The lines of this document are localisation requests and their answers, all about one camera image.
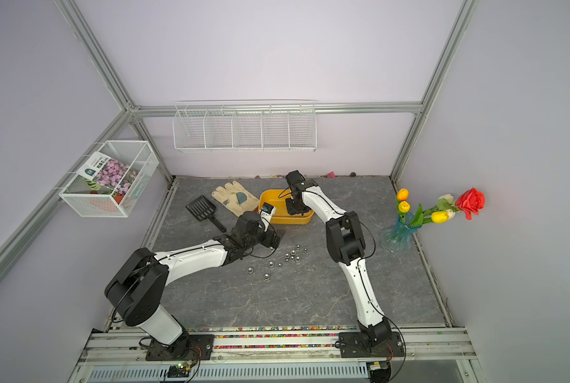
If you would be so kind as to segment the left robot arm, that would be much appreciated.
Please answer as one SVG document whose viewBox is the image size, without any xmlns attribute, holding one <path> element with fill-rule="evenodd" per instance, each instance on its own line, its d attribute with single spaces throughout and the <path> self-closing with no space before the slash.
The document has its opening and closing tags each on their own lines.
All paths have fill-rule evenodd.
<svg viewBox="0 0 570 383">
<path fill-rule="evenodd" d="M 161 304 L 170 283 L 206 269 L 224 267 L 253 255 L 255 246 L 275 250 L 282 233 L 271 225 L 275 208 L 245 212 L 228 234 L 170 252 L 146 247 L 133 252 L 105 288 L 105 297 L 125 325 L 139 327 L 158 346 L 183 353 L 189 332 Z"/>
</svg>

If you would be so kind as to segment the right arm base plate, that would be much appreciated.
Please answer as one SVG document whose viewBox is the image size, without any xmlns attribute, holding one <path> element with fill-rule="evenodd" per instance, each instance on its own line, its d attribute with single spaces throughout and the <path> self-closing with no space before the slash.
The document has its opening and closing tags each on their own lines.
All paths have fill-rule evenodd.
<svg viewBox="0 0 570 383">
<path fill-rule="evenodd" d="M 342 358 L 383 357 L 388 360 L 404 357 L 404 342 L 401 335 L 394 333 L 385 341 L 370 341 L 361 332 L 340 333 L 334 347 Z"/>
</svg>

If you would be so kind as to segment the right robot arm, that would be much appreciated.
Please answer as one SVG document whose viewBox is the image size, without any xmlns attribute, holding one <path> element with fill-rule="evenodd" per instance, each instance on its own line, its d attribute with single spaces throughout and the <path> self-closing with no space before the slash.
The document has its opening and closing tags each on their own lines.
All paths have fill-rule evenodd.
<svg viewBox="0 0 570 383">
<path fill-rule="evenodd" d="M 366 267 L 366 240 L 356 212 L 338 207 L 314 180 L 298 170 L 286 175 L 290 196 L 289 214 L 312 211 L 325 224 L 329 256 L 342 269 L 356 306 L 358 326 L 366 344 L 372 348 L 393 340 L 392 322 L 377 301 Z"/>
</svg>

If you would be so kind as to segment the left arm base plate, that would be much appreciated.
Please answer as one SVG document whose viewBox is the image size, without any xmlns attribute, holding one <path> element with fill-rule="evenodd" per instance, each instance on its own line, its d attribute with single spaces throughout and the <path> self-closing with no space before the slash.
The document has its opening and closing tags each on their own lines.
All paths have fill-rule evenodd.
<svg viewBox="0 0 570 383">
<path fill-rule="evenodd" d="M 145 360 L 148 362 L 207 361 L 211 358 L 214 341 L 215 337 L 209 334 L 182 334 L 171 345 L 144 337 L 139 341 L 139 346 L 146 350 Z"/>
</svg>

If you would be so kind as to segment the yellow plastic storage box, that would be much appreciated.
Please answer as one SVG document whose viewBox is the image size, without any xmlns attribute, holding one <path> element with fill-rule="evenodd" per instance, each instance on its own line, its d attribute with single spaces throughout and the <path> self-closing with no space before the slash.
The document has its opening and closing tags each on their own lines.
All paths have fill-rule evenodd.
<svg viewBox="0 0 570 383">
<path fill-rule="evenodd" d="M 264 191 L 259 199 L 259 208 L 262 208 L 265 203 L 275 208 L 275 214 L 270 220 L 273 225 L 304 225 L 310 223 L 315 214 L 312 210 L 297 215 L 291 215 L 288 212 L 286 200 L 290 198 L 289 194 L 288 190 L 269 189 Z"/>
</svg>

